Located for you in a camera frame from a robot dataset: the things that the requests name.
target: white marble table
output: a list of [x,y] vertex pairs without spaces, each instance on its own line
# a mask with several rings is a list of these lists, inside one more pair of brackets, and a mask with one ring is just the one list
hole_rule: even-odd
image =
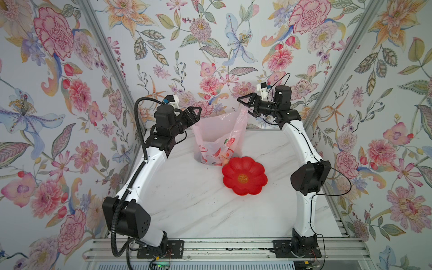
[[[290,175],[298,166],[283,132],[246,132],[243,156],[261,163],[268,177],[255,196],[239,196],[225,187],[222,167],[194,160],[195,145],[188,131],[152,180],[144,198],[152,223],[170,238],[292,236],[297,202]],[[318,196],[315,222],[317,233],[341,236],[324,196]]]

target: blue flower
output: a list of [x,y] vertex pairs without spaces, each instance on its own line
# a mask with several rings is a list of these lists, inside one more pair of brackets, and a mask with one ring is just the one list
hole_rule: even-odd
[[235,58],[238,55],[241,55],[246,63],[258,62],[258,60],[254,58],[253,54],[245,50],[245,46],[247,46],[252,39],[252,30],[249,29],[247,32],[240,33],[237,37],[237,28],[237,19],[234,15],[228,13],[226,15],[225,35],[229,38],[228,46],[232,49],[233,54],[229,60],[222,63],[224,66],[231,66],[234,64]]
[[360,177],[354,178],[353,184],[356,185],[357,189],[360,191],[364,191],[365,187],[368,185],[368,183],[366,183],[366,180]]
[[83,212],[87,212],[91,200],[92,200],[92,196],[88,194],[83,194],[83,197],[79,199],[79,201],[81,202],[79,205],[81,206],[81,210]]
[[126,147],[124,144],[121,145],[120,153],[115,153],[112,156],[112,160],[116,161],[117,163],[122,163],[124,161],[131,163],[132,160],[130,159],[130,154],[132,153],[132,147],[130,147],[128,150],[126,150]]
[[15,133],[18,130],[27,131],[33,136],[35,142],[34,149],[30,155],[32,159],[40,156],[45,148],[45,143],[39,136],[39,131],[43,127],[55,128],[61,125],[64,114],[46,114],[44,116],[32,115],[37,111],[33,107],[33,99],[27,92],[15,89],[15,95],[10,95],[9,106],[13,111],[8,111],[0,106],[0,123],[3,123],[9,133]]
[[41,66],[41,63],[44,65],[46,64],[45,59],[44,59],[45,54],[43,52],[41,52],[41,50],[38,49],[37,51],[34,51],[31,48],[29,51],[30,51],[30,54],[32,55],[32,61],[36,62],[36,64],[38,66]]

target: wall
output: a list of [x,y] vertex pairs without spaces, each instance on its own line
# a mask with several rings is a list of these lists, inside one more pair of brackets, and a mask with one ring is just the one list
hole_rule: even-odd
[[[291,72],[293,107],[306,118],[356,27],[365,0],[105,0],[92,2],[135,99],[177,94],[210,117]],[[144,122],[156,107],[144,104]],[[267,127],[251,119],[250,128]]]
[[[310,134],[350,179],[339,211],[383,270],[432,267],[431,10],[422,0],[381,7]],[[334,194],[349,190],[330,176]]]
[[73,0],[0,0],[0,48],[0,268],[78,269],[135,124]]

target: plastic bag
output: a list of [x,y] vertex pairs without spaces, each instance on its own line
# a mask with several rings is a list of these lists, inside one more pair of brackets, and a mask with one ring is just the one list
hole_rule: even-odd
[[248,109],[203,118],[192,126],[198,148],[195,159],[203,164],[222,166],[234,156],[241,156],[241,146],[248,124]]

